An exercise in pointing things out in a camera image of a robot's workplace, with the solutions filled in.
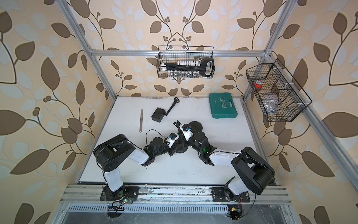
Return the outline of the black round base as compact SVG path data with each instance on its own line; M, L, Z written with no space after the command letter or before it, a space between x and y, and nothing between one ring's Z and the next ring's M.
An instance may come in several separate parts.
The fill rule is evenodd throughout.
M178 154L182 154L182 153L186 152L188 149L188 147L184 146L184 141L182 141L182 140L179 140L179 143L174 144L172 148L173 148L174 152L178 153Z
M202 134L203 126L198 121L192 121L188 124L188 127L193 135Z

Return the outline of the black mic stand rod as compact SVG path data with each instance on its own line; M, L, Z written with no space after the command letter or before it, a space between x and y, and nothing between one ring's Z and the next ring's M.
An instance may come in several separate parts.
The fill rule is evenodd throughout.
M185 140L185 137L182 133L182 131L180 130L180 126L182 125L178 120L176 122L173 123L177 128L178 128L178 135L179 135L179 140L182 140L184 141Z

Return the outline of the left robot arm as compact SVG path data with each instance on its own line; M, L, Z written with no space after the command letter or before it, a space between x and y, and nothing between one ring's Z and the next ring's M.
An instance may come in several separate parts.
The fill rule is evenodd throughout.
M168 153L182 154L188 149L185 138L171 133L167 138L155 137L144 149L133 144L124 134L119 134L94 149L97 165L102 170L107 188L111 192L123 189L119 166L127 158L136 161L142 166L148 166L155 161L157 156Z

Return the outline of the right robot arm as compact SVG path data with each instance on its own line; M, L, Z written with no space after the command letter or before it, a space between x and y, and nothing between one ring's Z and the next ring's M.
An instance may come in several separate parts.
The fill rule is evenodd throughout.
M211 146L203 132L188 128L183 135L202 162L236 171L238 177L233 177L225 185L227 197L236 197L247 191L260 195L275 181L274 169L251 147L245 147L239 153L227 152Z

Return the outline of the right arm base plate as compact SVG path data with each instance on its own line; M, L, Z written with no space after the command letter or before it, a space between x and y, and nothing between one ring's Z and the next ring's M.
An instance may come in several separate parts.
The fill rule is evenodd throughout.
M235 195L227 187L212 187L210 189L213 201L216 203L249 203L250 197L248 192Z

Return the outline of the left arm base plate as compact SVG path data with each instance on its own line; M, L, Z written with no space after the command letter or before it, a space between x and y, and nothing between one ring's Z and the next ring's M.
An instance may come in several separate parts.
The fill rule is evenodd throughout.
M100 196L100 201L120 201L130 200L136 201L139 196L139 187L122 186L116 191L111 191L110 188L105 185Z

